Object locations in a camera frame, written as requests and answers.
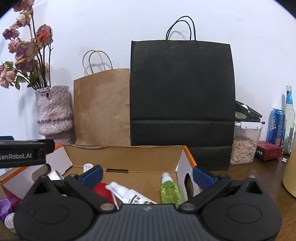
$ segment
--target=metal screw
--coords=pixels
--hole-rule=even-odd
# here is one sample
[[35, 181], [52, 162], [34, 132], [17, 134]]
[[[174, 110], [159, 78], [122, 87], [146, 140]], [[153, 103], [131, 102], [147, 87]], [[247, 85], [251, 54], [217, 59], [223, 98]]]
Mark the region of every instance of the metal screw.
[[195, 209], [195, 205], [192, 203], [184, 203], [180, 206], [183, 211], [192, 211]]
[[72, 178], [75, 178], [75, 179], [78, 179], [78, 177], [79, 177], [78, 174], [76, 174], [76, 173], [70, 174], [69, 176]]
[[219, 174], [218, 175], [218, 178], [222, 178], [222, 177], [226, 177], [227, 175], [225, 175], [225, 174]]
[[112, 211], [114, 208], [115, 208], [115, 205], [110, 202], [103, 203], [100, 206], [100, 209], [102, 209], [103, 211]]

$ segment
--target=purple bottle cap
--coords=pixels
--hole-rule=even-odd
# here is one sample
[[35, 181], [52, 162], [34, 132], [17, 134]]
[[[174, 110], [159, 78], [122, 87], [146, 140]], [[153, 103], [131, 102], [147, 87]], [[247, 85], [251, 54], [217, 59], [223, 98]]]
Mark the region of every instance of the purple bottle cap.
[[12, 206], [7, 199], [0, 201], [0, 219], [5, 220], [5, 218], [12, 213]]

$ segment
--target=white wall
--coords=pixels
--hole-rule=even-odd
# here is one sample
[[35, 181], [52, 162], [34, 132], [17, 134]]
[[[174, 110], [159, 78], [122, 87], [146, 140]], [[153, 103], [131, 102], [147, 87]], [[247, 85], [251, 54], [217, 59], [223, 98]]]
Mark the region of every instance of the white wall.
[[[273, 0], [35, 0], [35, 23], [53, 27], [52, 82], [69, 85], [84, 76], [81, 60], [87, 50], [107, 52], [115, 68], [129, 68], [131, 40], [164, 39], [183, 15], [193, 18], [199, 40], [230, 43], [236, 99], [263, 115], [282, 108], [286, 85], [296, 101], [296, 19]], [[10, 10], [0, 20], [0, 32], [14, 23]], [[186, 38], [185, 23], [176, 25]], [[28, 29], [21, 32], [29, 39]], [[171, 39], [182, 39], [175, 33]], [[12, 61], [0, 40], [0, 60]], [[93, 63], [99, 63], [97, 56]], [[265, 139], [267, 125], [261, 139]], [[42, 138], [37, 131], [35, 95], [26, 84], [20, 92], [0, 88], [0, 135], [15, 139]]]

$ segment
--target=red box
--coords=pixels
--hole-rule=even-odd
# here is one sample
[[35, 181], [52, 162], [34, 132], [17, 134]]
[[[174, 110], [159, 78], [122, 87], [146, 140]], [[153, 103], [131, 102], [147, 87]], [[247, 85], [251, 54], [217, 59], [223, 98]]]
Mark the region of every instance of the red box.
[[262, 160], [271, 160], [281, 157], [282, 147], [271, 144], [267, 141], [258, 141], [255, 156]]

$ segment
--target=white bottle cap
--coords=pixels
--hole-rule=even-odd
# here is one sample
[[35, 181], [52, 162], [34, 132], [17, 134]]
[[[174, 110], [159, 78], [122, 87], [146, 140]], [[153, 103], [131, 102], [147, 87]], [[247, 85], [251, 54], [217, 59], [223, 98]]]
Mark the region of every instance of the white bottle cap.
[[128, 188], [119, 185], [117, 182], [111, 182], [109, 185], [121, 198], [123, 198], [123, 196], [129, 191]]
[[92, 169], [94, 167], [93, 164], [86, 163], [83, 165], [83, 173], [87, 172], [89, 169]]
[[15, 226], [13, 224], [13, 218], [15, 216], [15, 213], [11, 213], [9, 214], [6, 218], [5, 218], [5, 221], [4, 221], [4, 224], [5, 226], [13, 233], [16, 233], [16, 230], [15, 230]]
[[161, 184], [164, 184], [166, 181], [172, 181], [173, 179], [171, 178], [170, 174], [168, 172], [164, 172], [161, 180]]

